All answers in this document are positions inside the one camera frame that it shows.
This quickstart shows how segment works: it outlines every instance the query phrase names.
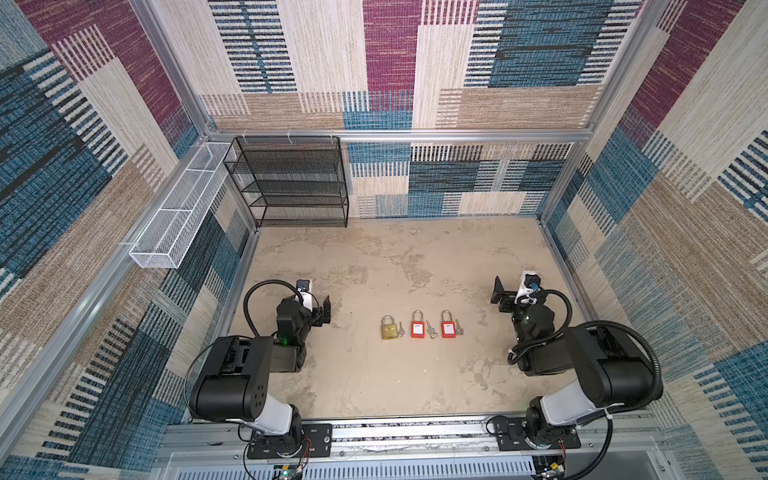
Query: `red padlock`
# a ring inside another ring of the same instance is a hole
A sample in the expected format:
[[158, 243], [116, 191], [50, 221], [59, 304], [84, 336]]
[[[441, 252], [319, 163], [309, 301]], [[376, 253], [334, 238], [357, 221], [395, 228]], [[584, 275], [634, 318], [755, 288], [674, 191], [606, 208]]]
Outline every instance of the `red padlock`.
[[[421, 321], [416, 320], [416, 314], [422, 316]], [[411, 337], [415, 339], [424, 338], [424, 314], [421, 310], [416, 310], [411, 316]]]
[[[445, 314], [448, 314], [448, 321], [445, 321]], [[442, 338], [454, 339], [456, 338], [456, 324], [453, 323], [453, 315], [448, 310], [443, 310], [440, 314], [440, 320], [442, 320]]]

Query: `padlock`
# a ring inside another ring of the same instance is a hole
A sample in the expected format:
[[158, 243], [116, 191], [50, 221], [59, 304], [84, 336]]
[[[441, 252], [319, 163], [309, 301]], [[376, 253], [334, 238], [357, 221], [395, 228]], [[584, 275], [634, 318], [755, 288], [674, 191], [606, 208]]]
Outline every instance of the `padlock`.
[[[445, 321], [445, 314], [448, 314], [448, 321]], [[453, 323], [453, 315], [448, 310], [443, 310], [440, 314], [440, 320], [442, 321], [442, 338], [454, 339], [456, 338], [456, 324]]]
[[[421, 320], [416, 319], [416, 314], [422, 316]], [[416, 310], [411, 316], [411, 337], [415, 339], [424, 338], [424, 314], [421, 310]]]
[[[384, 323], [384, 320], [389, 319], [389, 323]], [[391, 340], [398, 337], [397, 325], [395, 325], [395, 319], [387, 315], [382, 318], [382, 339]]]

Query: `black mounting plate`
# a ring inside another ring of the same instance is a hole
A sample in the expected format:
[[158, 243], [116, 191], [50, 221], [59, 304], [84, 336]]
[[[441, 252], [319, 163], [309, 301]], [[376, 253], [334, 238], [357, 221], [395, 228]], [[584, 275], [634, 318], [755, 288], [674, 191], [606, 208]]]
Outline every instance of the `black mounting plate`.
[[[512, 452], [514, 450], [535, 450], [525, 441], [525, 431], [523, 430], [523, 421], [525, 418], [497, 416], [491, 422], [494, 432], [504, 432], [506, 435], [496, 437], [498, 449], [502, 452]], [[581, 440], [577, 433], [571, 433], [570, 427], [564, 427], [560, 438], [563, 439], [566, 449], [580, 449]], [[559, 445], [553, 445], [553, 449], [559, 449]]]
[[[332, 433], [333, 425], [330, 423], [310, 423], [309, 425], [302, 425], [303, 439], [309, 439], [312, 442], [310, 457], [330, 457], [331, 441], [333, 440]], [[301, 449], [299, 449], [299, 451], [291, 458], [301, 458], [306, 452], [307, 443], [304, 442], [303, 439]], [[280, 456], [275, 452], [274, 447], [267, 443], [263, 436], [253, 432], [250, 436], [250, 442], [248, 443], [246, 458], [249, 460], [264, 460], [280, 458]]]

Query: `black wire rack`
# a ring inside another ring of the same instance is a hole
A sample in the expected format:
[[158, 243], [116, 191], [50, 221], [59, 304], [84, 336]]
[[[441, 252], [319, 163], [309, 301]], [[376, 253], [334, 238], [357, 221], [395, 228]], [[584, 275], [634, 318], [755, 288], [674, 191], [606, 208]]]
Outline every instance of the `black wire rack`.
[[235, 137], [225, 161], [258, 227], [346, 227], [349, 195], [337, 137]]

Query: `concrete-textured surface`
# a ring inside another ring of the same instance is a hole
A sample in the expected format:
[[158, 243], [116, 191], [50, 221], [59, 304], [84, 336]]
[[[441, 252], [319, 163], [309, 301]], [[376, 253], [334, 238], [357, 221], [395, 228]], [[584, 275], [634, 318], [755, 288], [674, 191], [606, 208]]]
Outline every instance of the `concrete-textured surface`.
[[[545, 288], [567, 291], [536, 220], [357, 221], [349, 228], [263, 229], [246, 288], [276, 278], [311, 279], [320, 302], [331, 296], [333, 319], [313, 328], [299, 373], [273, 373], [269, 391], [304, 418], [477, 413], [524, 410], [535, 396], [575, 379], [526, 377], [507, 365], [515, 344], [508, 313], [490, 304], [499, 275], [516, 290], [522, 270], [537, 270]], [[276, 329], [275, 308], [290, 292], [265, 286], [250, 300], [261, 335]], [[547, 301], [559, 325], [563, 303]], [[412, 339], [421, 310], [438, 332], [450, 310], [464, 329], [455, 339]], [[382, 340], [391, 315], [406, 336]], [[573, 323], [581, 317], [574, 310]], [[240, 308], [232, 333], [250, 335]]]

